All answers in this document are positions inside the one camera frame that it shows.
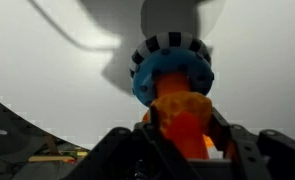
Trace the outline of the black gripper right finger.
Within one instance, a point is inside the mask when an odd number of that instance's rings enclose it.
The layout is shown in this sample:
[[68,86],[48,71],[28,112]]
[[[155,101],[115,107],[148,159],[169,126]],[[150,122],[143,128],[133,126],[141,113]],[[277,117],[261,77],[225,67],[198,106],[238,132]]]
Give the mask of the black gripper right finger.
[[295,140],[287,135],[273,129],[255,135],[228,123],[216,108],[207,135],[239,180],[295,180]]

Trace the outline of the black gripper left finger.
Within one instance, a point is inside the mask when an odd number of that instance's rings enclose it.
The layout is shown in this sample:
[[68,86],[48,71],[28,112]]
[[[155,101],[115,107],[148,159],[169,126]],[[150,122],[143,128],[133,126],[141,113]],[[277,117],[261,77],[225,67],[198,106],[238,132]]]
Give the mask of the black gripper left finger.
[[174,144],[160,132],[159,110],[133,130],[113,128],[61,180],[201,180]]

